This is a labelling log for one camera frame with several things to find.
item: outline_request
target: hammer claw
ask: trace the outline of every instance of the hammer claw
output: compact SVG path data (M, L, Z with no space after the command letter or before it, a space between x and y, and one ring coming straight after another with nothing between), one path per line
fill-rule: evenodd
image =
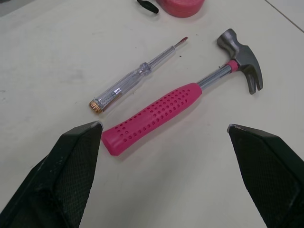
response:
M237 35L233 29L228 29L217 40L217 44L225 49L230 58L238 63L238 70L246 76L249 92L254 94L256 88L263 88L263 78L260 65L250 47L238 42Z

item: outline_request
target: dot pattern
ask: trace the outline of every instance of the dot pattern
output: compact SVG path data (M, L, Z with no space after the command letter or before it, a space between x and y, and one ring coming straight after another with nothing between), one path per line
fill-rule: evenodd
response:
M130 119L105 131L102 141L112 155L119 155L147 133L188 108L201 93L196 83L173 90Z

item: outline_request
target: transparent screwdriver handle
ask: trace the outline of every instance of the transparent screwdriver handle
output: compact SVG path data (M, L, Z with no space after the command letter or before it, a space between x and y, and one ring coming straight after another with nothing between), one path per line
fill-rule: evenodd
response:
M128 73L115 85L96 97L92 102L95 102L98 105L100 109L99 112L104 112L118 98L136 86L144 76L150 74L151 71L149 64L142 63L138 69Z
M179 43L171 46L156 58L152 59L149 63L142 63L138 69L128 73L111 88L107 89L104 93L94 98L89 104L91 108L97 113L104 112L121 96L134 88L145 76L149 75L152 72L153 68L163 62L163 60L165 60L171 53L175 51L176 47L178 47L186 40L187 38L182 39Z

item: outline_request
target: claw hammer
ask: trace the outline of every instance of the claw hammer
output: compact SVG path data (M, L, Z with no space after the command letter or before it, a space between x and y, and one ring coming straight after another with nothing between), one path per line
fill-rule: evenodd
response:
M187 109L202 94L202 91L225 75L237 70L247 79L249 92L254 94L256 87L263 88L262 73L250 47L237 40L234 30L228 29L218 39L217 44L230 55L230 61L198 83L190 83L161 97L128 120L103 132L101 140L113 156L118 156L149 132L169 121Z

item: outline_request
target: pink handle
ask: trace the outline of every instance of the pink handle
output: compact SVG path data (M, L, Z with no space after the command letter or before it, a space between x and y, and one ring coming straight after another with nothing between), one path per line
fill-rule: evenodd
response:
M101 140L113 156L118 156L137 140L188 108L202 94L196 83L171 91L129 120L105 131Z

